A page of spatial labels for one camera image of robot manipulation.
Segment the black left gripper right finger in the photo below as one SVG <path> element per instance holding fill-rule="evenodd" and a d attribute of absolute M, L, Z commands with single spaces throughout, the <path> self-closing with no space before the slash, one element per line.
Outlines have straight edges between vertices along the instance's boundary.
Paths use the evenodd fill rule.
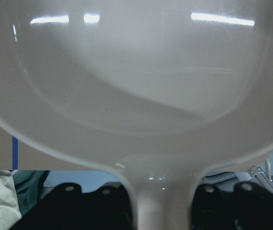
<path fill-rule="evenodd" d="M 231 192 L 201 184 L 191 212 L 193 230 L 273 230 L 273 193 L 250 182 Z"/>

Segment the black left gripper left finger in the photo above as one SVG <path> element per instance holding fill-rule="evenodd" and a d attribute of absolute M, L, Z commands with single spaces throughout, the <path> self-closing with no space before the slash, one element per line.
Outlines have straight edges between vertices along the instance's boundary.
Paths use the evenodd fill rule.
<path fill-rule="evenodd" d="M 76 183 L 56 186 L 12 230 L 130 230 L 132 208 L 120 183 L 84 193 Z"/>

